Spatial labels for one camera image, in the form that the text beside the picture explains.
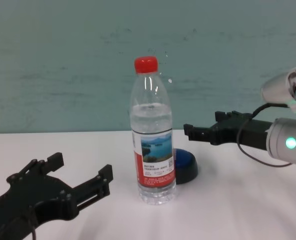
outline bottle base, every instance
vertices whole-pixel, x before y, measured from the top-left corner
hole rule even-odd
[[[139,193],[141,199],[150,205],[165,204],[176,196],[176,180],[164,187],[145,187],[141,184],[139,186]]]

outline barcode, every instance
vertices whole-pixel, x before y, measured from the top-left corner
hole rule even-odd
[[[169,167],[172,167],[173,165],[173,158],[169,160]]]
[[[134,140],[134,133],[132,133],[133,147],[136,148],[136,141]]]

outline metal cylinder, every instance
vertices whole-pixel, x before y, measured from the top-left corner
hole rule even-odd
[[[265,102],[287,104],[296,113],[296,67],[267,81],[261,88]]]
[[[267,136],[267,151],[275,159],[296,164],[296,119],[275,120]]]

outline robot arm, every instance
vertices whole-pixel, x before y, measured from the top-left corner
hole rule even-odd
[[[10,189],[0,196],[0,240],[21,240],[51,220],[71,220],[79,211],[108,196],[113,180],[112,166],[76,187],[48,176],[63,166],[61,153],[48,161],[32,160],[20,172],[7,178]]]
[[[288,106],[296,113],[296,68],[266,82],[261,94],[265,102]],[[254,120],[249,113],[216,112],[216,124],[210,128],[184,125],[185,135],[191,141],[212,145],[237,143],[242,126],[240,144],[267,150],[275,159],[296,164],[296,119],[278,118],[273,123]]]

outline green wall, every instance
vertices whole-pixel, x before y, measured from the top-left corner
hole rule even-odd
[[[261,84],[296,66],[296,0],[0,0],[0,133],[130,129],[144,55],[174,128],[251,112]],[[261,118],[278,115],[295,117]]]

